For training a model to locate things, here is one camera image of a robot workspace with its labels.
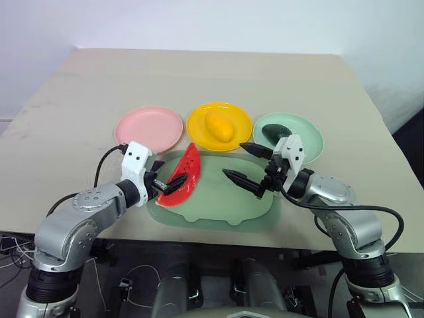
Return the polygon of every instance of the pink plate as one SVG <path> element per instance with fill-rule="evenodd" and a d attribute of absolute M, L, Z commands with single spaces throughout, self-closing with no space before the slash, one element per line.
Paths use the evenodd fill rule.
<path fill-rule="evenodd" d="M 175 111 L 147 106 L 121 118 L 115 128 L 115 140 L 119 144 L 137 141 L 158 154 L 175 145 L 182 132 L 183 122 Z"/>

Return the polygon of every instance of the beige table surface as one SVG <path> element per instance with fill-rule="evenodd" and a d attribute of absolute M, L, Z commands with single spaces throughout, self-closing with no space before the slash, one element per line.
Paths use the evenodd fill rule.
<path fill-rule="evenodd" d="M 239 105 L 255 122 L 287 111 L 314 122 L 325 139 L 308 168 L 348 182 L 363 204 L 385 205 L 405 219 L 393 251 L 424 251 L 424 192 L 360 82 L 337 56 L 76 50 L 51 75 L 0 137 L 0 231 L 33 233 L 60 197 L 91 187 L 128 111 L 162 105 L 186 119 L 210 101 Z M 174 149 L 189 143 L 183 135 Z M 119 179 L 120 155 L 101 182 Z M 387 242 L 396 220 L 377 212 Z M 131 208 L 101 235 L 250 246 L 334 249 L 310 211 L 283 202 L 269 232 L 234 233 L 168 227 Z"/>

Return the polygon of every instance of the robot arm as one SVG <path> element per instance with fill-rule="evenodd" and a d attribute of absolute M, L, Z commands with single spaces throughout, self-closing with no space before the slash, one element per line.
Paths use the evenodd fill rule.
<path fill-rule="evenodd" d="M 355 207 L 360 204 L 351 187 L 308 169 L 299 171 L 305 154 L 297 135 L 281 138 L 273 150 L 253 143 L 240 145 L 254 156 L 269 160 L 264 179 L 258 184 L 240 172 L 223 172 L 257 197 L 262 197 L 266 190 L 282 192 L 286 199 L 310 209 L 323 222 L 341 256 L 346 282 L 354 297 L 349 311 L 362 314 L 352 317 L 380 317 L 374 311 L 378 304 L 385 317 L 412 318 L 399 278 L 384 254 L 382 225 L 373 212 Z M 402 315 L 393 304 L 401 305 Z"/>
<path fill-rule="evenodd" d="M 49 215 L 35 234 L 36 252 L 17 317 L 57 317 L 73 313 L 83 265 L 94 239 L 133 205 L 142 206 L 157 190 L 170 194 L 186 180 L 166 185 L 156 180 L 152 151 L 131 142 L 122 163 L 122 178 L 77 194 L 69 206 Z"/>

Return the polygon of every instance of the white wall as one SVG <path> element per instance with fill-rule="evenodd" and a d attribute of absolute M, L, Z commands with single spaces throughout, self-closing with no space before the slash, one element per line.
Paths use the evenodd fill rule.
<path fill-rule="evenodd" d="M 393 132 L 424 104 L 423 0 L 0 2 L 0 119 L 72 47 L 340 54 Z"/>

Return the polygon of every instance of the watermelon slice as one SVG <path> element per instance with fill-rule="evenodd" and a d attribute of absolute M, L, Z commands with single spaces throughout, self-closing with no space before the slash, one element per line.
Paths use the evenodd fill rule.
<path fill-rule="evenodd" d="M 168 183 L 170 183 L 176 176 L 180 174 L 187 174 L 187 180 L 175 192 L 170 195 L 161 193 L 156 199 L 156 204 L 163 207 L 173 207 L 183 203 L 194 191 L 197 181 L 200 176 L 200 155 L 194 143 L 191 143 L 184 155 L 181 157 L 180 162 L 172 173 Z"/>

